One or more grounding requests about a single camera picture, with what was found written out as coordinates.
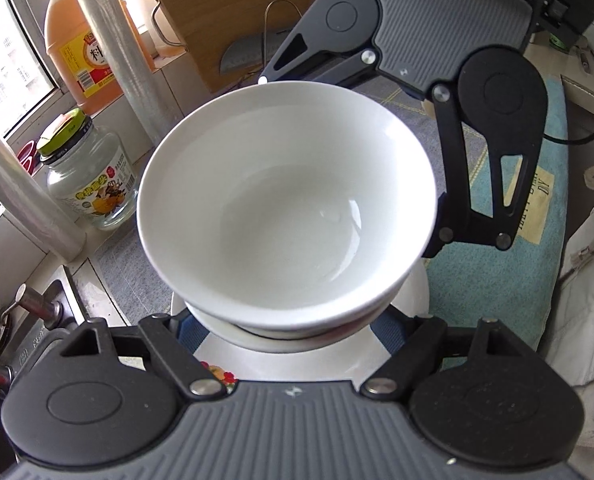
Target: white plate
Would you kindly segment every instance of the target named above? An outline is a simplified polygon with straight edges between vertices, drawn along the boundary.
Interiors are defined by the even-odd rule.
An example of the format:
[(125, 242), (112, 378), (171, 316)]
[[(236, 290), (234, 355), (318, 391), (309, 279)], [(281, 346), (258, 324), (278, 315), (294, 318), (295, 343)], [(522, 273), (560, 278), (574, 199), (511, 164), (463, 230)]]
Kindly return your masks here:
[[(423, 264), (418, 262), (393, 304), (407, 316), (419, 316), (427, 314), (428, 299), (426, 270)], [(173, 294), (171, 314), (178, 314), (184, 308), (184, 301)], [(330, 346), (295, 354), (253, 351), (236, 346), (211, 333), (197, 348), (194, 356), (200, 361), (231, 372), (240, 380), (351, 380), (358, 388), (389, 359), (390, 354), (370, 327), (366, 326)]]
[(366, 325), (372, 323), (387, 306), (388, 303), (380, 304), (372, 312), (366, 314), (366, 316), (338, 326), (337, 328), (333, 328), (329, 332), (324, 332), (323, 334), (307, 337), (305, 339), (270, 339), (269, 337), (263, 337), (247, 332), (237, 325), (217, 319), (210, 314), (202, 312), (198, 308), (194, 308), (189, 303), (186, 303), (186, 307), (188, 307), (188, 310), (190, 310), (192, 315), (213, 334), (241, 348), (271, 354), (294, 354), (330, 346), (331, 344), (346, 339), (352, 334), (359, 332), (359, 330)]

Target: bowl rim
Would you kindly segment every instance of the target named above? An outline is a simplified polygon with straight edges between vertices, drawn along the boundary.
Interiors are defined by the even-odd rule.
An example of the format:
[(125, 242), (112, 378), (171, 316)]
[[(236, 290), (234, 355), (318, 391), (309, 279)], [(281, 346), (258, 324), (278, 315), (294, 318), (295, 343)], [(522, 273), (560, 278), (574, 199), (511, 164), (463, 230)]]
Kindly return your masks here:
[[(157, 262), (157, 257), (154, 255), (152, 250), (152, 234), (149, 234), (144, 227), (147, 224), (145, 220), (145, 215), (149, 214), (146, 210), (149, 208), (144, 205), (144, 194), (142, 190), (146, 190), (146, 195), (148, 195), (148, 175), (149, 173), (153, 173), (155, 171), (156, 165), (158, 164), (157, 154), (162, 153), (167, 145), (177, 136), (183, 134), (184, 129), (186, 128), (186, 124), (192, 121), (194, 117), (200, 114), (205, 114), (207, 108), (215, 108), (217, 106), (225, 106), (227, 108), (227, 101), (237, 98), (238, 94), (242, 92), (268, 92), (274, 91), (273, 88), (277, 88), (277, 85), (282, 86), (312, 86), (312, 88), (325, 88), (323, 91), (328, 92), (347, 92), (348, 94), (352, 95), (352, 98), (365, 100), (366, 102), (370, 102), (369, 106), (379, 107), (383, 112), (389, 114), (395, 121), (400, 123), (403, 128), (405, 129), (406, 136), (408, 139), (407, 142), (416, 145), (419, 150), (419, 156), (421, 157), (420, 167), (423, 169), (423, 173), (421, 174), (420, 178), (425, 179), (428, 183), (428, 187), (434, 190), (434, 195), (432, 200), (429, 201), (432, 207), (432, 212), (430, 215), (430, 221), (428, 222), (427, 229), (426, 229), (426, 236), (423, 240), (423, 243), (418, 245), (417, 254), (413, 254), (410, 252), (410, 257), (402, 259), (402, 263), (397, 272), (390, 271), (388, 274), (391, 275), (391, 278), (387, 281), (387, 286), (381, 286), (375, 289), (370, 297), (360, 303), (356, 300), (353, 300), (353, 296), (355, 296), (356, 291), (360, 288), (360, 286), (364, 286), (366, 282), (361, 282), (357, 287), (353, 288), (349, 292), (346, 292), (344, 295), (338, 298), (334, 298), (333, 300), (325, 301), (319, 304), (311, 304), (307, 306), (299, 306), (292, 309), (285, 309), (285, 310), (269, 310), (268, 308), (255, 306), (249, 303), (245, 303), (243, 301), (239, 301), (235, 298), (231, 298), (222, 292), (218, 291), (215, 288), (204, 286), (205, 290), (217, 290), (217, 295), (220, 296), (219, 304), (220, 309), (214, 310), (208, 304), (204, 304), (203, 301), (198, 300), (196, 296), (188, 290), (184, 290), (179, 283), (174, 283), (174, 280), (171, 280), (170, 277), (165, 272), (165, 269), (162, 268)], [(198, 139), (203, 135), (199, 133), (193, 139)], [(217, 317), (219, 319), (225, 320), (232, 324), (237, 325), (244, 325), (244, 326), (251, 326), (256, 327), (263, 330), (305, 330), (308, 328), (312, 328), (315, 326), (334, 326), (339, 325), (341, 323), (349, 322), (357, 317), (361, 317), (362, 313), (370, 308), (376, 301), (380, 301), (381, 298), (385, 297), (389, 291), (392, 290), (394, 286), (397, 286), (410, 272), (411, 267), (414, 265), (414, 262), (421, 257), (430, 236), (432, 234), (432, 229), (434, 227), (434, 223), (436, 221), (436, 213), (437, 213), (437, 200), (436, 200), (436, 183), (434, 179), (434, 174), (432, 172), (432, 166), (430, 165), (430, 160), (428, 159), (427, 153), (424, 148), (421, 146), (421, 143), (416, 138), (416, 136), (412, 133), (410, 128), (401, 121), (395, 114), (393, 114), (390, 110), (386, 107), (383, 107), (378, 102), (373, 101), (367, 96), (359, 94), (358, 92), (354, 92), (350, 89), (346, 89), (339, 86), (329, 85), (326, 83), (320, 82), (313, 82), (313, 81), (279, 81), (279, 82), (271, 82), (263, 85), (253, 85), (249, 87), (244, 87), (241, 89), (237, 89), (232, 92), (228, 92), (223, 94), (206, 104), (202, 105), (201, 107), (197, 108), (195, 111), (190, 113), (187, 117), (181, 120), (171, 131), (167, 134), (164, 140), (157, 146), (155, 149), (152, 157), (148, 161), (146, 169), (144, 170), (140, 187), (138, 193), (138, 200), (137, 200), (137, 225), (138, 225), (138, 232), (139, 238), (141, 241), (141, 245), (144, 249), (146, 257), (148, 261), (153, 266), (157, 274), (160, 278), (176, 293), (178, 294), (184, 301), (192, 304), (195, 308), (209, 314), (210, 316)]]

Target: red object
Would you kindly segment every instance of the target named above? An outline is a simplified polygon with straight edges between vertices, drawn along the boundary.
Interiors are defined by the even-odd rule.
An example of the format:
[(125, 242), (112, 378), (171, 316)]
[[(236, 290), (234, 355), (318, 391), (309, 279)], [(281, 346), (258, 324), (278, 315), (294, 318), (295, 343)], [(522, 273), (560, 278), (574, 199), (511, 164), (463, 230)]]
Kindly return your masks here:
[(17, 155), (17, 160), (21, 163), (24, 169), (32, 174), (36, 165), (35, 156), (37, 153), (37, 147), (34, 140), (26, 142), (26, 145), (21, 149)]
[(232, 374), (232, 372), (224, 372), (223, 380), (226, 381), (228, 384), (237, 382), (237, 379), (235, 379), (235, 376)]

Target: handle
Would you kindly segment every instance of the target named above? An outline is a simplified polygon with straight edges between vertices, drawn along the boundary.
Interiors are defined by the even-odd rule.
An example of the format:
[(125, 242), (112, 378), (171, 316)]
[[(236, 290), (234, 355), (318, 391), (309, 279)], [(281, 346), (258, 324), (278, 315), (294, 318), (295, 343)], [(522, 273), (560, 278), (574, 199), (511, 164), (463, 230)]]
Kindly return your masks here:
[(25, 283), (21, 284), (17, 290), (14, 301), (28, 312), (43, 319), (43, 323), (48, 330), (56, 327), (61, 320), (63, 311), (61, 303), (57, 301), (48, 303), (43, 297), (43, 294), (38, 293)]
[(159, 10), (159, 7), (161, 7), (161, 2), (157, 2), (157, 5), (155, 5), (154, 9), (152, 9), (152, 14), (150, 15), (150, 19), (152, 20), (152, 26), (155, 27), (155, 32), (161, 38), (161, 41), (163, 41), (166, 45), (185, 46), (183, 43), (177, 43), (175, 41), (168, 40), (168, 38), (164, 35), (163, 31), (159, 27), (159, 24), (157, 23), (156, 17), (155, 17), (155, 14)]

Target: white bowl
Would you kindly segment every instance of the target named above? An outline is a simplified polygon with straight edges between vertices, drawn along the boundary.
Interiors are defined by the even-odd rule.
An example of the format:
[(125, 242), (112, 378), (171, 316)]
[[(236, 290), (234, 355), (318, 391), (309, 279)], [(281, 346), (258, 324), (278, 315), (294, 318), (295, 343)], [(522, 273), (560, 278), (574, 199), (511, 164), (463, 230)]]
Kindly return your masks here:
[[(426, 268), (421, 260), (417, 260), (413, 268), (410, 270), (410, 274), (406, 278), (404, 285), (397, 293), (397, 297), (392, 301), (392, 305), (409, 317), (427, 316), (429, 298), (430, 293), (428, 290)], [(337, 342), (351, 337), (354, 333), (368, 326), (381, 315), (387, 306), (388, 304), (378, 305), (374, 311), (371, 311), (366, 314), (366, 316), (360, 317), (350, 323), (338, 326), (316, 336), (300, 339), (277, 339), (255, 335), (254, 333), (241, 329), (232, 323), (210, 316), (209, 314), (194, 308), (189, 303), (184, 302), (184, 300), (175, 293), (173, 293), (170, 312), (171, 315), (174, 316), (175, 314), (179, 314), (184, 308), (187, 308), (211, 333), (237, 347), (269, 354), (290, 354), (295, 352), (309, 352), (317, 348), (335, 345)], [(364, 351), (365, 349), (359, 347), (350, 355), (346, 354), (336, 357), (330, 355), (329, 357), (333, 358), (336, 362), (352, 362), (352, 360), (362, 359), (363, 357), (358, 355), (358, 353), (363, 354)], [(323, 366), (325, 370), (328, 370), (329, 364), (330, 363), (328, 362), (323, 362), (315, 365), (315, 367)], [(295, 373), (301, 373), (301, 370), (295, 370)], [(272, 378), (272, 376), (266, 376), (266, 380), (279, 379)]]
[(260, 330), (324, 330), (396, 294), (436, 189), (407, 126), (350, 90), (278, 82), (226, 94), (163, 140), (139, 235), (195, 308)]

